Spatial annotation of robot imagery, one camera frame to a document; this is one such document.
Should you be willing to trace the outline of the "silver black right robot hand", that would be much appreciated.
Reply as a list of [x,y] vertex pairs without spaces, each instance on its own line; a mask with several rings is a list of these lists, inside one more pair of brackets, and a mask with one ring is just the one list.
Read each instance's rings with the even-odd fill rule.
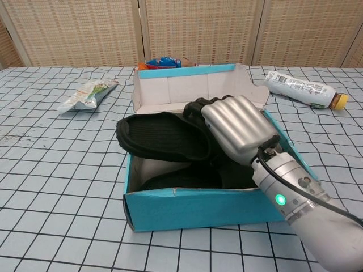
[[258,149],[274,148],[280,135],[274,125],[245,96],[226,95],[188,103],[183,116],[201,117],[225,154],[240,165],[250,165]]

